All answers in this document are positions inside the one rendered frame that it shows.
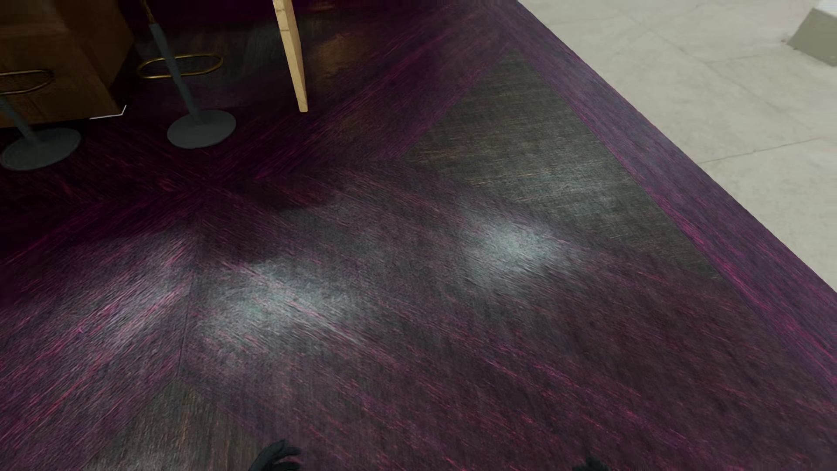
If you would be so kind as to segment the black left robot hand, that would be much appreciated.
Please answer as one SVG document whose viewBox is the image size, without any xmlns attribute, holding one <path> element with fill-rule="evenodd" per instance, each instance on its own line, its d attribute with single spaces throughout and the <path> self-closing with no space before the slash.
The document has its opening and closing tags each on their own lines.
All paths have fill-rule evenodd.
<svg viewBox="0 0 837 471">
<path fill-rule="evenodd" d="M 286 439 L 263 448 L 248 471 L 299 471 L 301 464 L 288 460 L 301 455 L 301 449 L 288 444 Z"/>
</svg>

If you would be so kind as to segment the purple patterned rug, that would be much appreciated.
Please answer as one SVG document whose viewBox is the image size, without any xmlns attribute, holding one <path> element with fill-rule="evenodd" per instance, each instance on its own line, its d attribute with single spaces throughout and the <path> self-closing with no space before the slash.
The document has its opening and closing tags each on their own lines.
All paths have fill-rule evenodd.
<svg viewBox="0 0 837 471">
<path fill-rule="evenodd" d="M 837 293 L 524 6 L 302 4 L 0 169 L 0 471 L 837 471 Z"/>
</svg>

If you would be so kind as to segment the light wooden leg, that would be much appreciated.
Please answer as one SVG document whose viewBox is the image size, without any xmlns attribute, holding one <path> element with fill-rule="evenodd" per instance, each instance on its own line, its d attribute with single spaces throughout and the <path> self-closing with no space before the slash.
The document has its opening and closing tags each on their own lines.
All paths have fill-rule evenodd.
<svg viewBox="0 0 837 471">
<path fill-rule="evenodd" d="M 286 60 L 289 68 L 292 84 L 296 94 L 299 111 L 309 111 L 306 78 L 302 59 L 301 42 L 296 15 L 292 0 L 271 0 L 276 20 L 279 27 L 279 34 L 286 52 Z"/>
</svg>

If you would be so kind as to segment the brown wooden counter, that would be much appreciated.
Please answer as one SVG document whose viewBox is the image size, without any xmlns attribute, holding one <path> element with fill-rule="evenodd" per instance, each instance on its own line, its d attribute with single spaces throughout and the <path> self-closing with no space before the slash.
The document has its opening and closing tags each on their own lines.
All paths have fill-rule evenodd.
<svg viewBox="0 0 837 471">
<path fill-rule="evenodd" d="M 0 0 L 0 98 L 29 124 L 122 113 L 137 61 L 120 0 Z"/>
</svg>

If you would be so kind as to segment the grey block furniture corner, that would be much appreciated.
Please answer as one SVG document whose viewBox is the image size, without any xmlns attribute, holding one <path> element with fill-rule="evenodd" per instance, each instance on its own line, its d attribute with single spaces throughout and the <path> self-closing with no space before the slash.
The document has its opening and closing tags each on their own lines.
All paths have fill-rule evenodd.
<svg viewBox="0 0 837 471">
<path fill-rule="evenodd" d="M 820 0 L 812 7 L 788 46 L 837 68 L 837 0 Z"/>
</svg>

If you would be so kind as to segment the grey pedestal bar stool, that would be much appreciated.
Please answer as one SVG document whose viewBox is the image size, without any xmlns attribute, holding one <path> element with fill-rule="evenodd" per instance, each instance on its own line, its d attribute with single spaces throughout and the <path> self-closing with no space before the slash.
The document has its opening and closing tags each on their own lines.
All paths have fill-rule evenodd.
<svg viewBox="0 0 837 471">
<path fill-rule="evenodd" d="M 23 172 L 56 164 L 70 156 L 82 141 L 81 134 L 68 127 L 35 131 L 6 100 L 6 96 L 22 95 L 51 85 L 55 80 L 52 70 L 15 70 L 0 72 L 0 77 L 42 74 L 46 79 L 26 89 L 0 91 L 0 110 L 14 123 L 22 137 L 5 147 L 0 164 L 9 170 Z"/>
<path fill-rule="evenodd" d="M 194 102 L 194 97 L 189 90 L 183 77 L 205 75 L 219 69 L 224 64 L 224 58 L 215 53 L 201 53 L 190 55 L 174 55 L 167 37 L 160 24 L 156 21 L 148 5 L 148 0 L 139 0 L 141 8 L 147 18 L 152 37 L 162 56 L 148 59 L 142 62 L 136 72 L 141 79 L 167 79 L 171 78 L 183 98 L 188 114 L 177 119 L 167 129 L 167 139 L 175 147 L 182 149 L 197 149 L 211 147 L 223 142 L 236 129 L 235 118 L 220 110 L 200 110 Z M 210 57 L 217 60 L 213 66 L 199 71 L 182 73 L 178 65 L 179 59 L 192 59 Z M 165 62 L 168 70 L 167 75 L 143 75 L 142 70 L 155 62 Z"/>
</svg>

